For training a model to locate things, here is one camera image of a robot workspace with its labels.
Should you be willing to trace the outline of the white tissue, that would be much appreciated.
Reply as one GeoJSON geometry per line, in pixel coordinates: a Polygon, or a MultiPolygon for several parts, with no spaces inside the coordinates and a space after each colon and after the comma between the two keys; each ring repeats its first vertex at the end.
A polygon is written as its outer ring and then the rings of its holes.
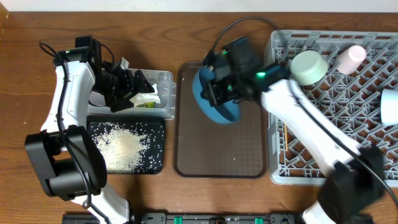
{"type": "Polygon", "coordinates": [[[157,84],[152,85],[154,87],[155,92],[154,93],[138,93],[135,96],[133,96],[129,101],[134,104],[134,107],[137,105],[143,104],[143,103],[148,103],[148,102],[154,102],[155,104],[160,104],[160,98],[158,95],[158,90],[157,90],[157,84]]]}

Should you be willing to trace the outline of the green yellow snack wrapper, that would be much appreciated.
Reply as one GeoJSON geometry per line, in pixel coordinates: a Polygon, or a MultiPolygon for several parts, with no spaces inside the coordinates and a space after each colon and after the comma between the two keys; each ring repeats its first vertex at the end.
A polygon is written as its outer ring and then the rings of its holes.
{"type": "Polygon", "coordinates": [[[154,102],[148,102],[148,103],[143,103],[140,105],[137,105],[137,108],[154,108],[155,103],[154,102]]]}

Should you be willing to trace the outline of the dark blue plate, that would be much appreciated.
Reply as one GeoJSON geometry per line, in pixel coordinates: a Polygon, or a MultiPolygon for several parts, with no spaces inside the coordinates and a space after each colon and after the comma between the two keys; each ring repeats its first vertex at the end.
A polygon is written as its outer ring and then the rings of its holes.
{"type": "Polygon", "coordinates": [[[234,100],[234,78],[228,59],[220,54],[207,57],[194,75],[192,92],[201,111],[218,124],[240,119],[240,107],[234,100]]]}

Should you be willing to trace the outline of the mint green bowl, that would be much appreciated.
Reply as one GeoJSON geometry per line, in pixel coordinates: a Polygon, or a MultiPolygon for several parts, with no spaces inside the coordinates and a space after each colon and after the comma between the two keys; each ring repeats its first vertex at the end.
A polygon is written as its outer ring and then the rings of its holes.
{"type": "Polygon", "coordinates": [[[307,50],[295,56],[290,72],[299,85],[311,85],[320,81],[328,71],[326,59],[314,50],[307,50]]]}

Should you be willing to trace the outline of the pink paper cup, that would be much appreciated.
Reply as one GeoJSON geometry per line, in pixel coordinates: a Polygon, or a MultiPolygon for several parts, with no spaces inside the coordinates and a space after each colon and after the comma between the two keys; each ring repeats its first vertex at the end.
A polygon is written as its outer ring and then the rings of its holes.
{"type": "Polygon", "coordinates": [[[337,56],[337,70],[345,75],[352,74],[366,58],[366,50],[360,45],[353,45],[337,56]]]}

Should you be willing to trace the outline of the light blue bowl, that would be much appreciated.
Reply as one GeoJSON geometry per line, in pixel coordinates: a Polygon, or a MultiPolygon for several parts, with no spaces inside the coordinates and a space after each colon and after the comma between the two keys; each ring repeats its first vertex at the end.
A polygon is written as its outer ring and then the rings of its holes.
{"type": "Polygon", "coordinates": [[[381,121],[392,126],[397,124],[397,90],[383,89],[381,95],[381,121]]]}

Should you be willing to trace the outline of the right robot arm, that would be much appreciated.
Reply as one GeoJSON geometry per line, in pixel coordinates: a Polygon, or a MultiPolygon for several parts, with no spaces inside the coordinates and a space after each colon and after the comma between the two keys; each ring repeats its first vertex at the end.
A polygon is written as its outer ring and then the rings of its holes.
{"type": "Polygon", "coordinates": [[[239,104],[255,101],[278,117],[311,154],[325,176],[304,223],[371,223],[363,209],[386,193],[382,152],[363,148],[305,96],[283,66],[263,64],[246,37],[210,50],[193,80],[194,97],[219,124],[239,120],[239,104]]]}

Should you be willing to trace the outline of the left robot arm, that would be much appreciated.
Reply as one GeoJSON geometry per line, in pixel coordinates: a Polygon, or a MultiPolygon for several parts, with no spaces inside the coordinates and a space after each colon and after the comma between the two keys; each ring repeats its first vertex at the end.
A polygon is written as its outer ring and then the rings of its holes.
{"type": "Polygon", "coordinates": [[[90,35],[77,37],[70,50],[57,52],[45,42],[39,47],[53,58],[57,84],[49,115],[39,133],[26,137],[25,150],[44,192],[81,205],[97,223],[133,223],[129,202],[107,182],[104,158],[87,131],[87,111],[92,91],[117,112],[154,88],[126,59],[104,61],[103,44],[90,35]]]}

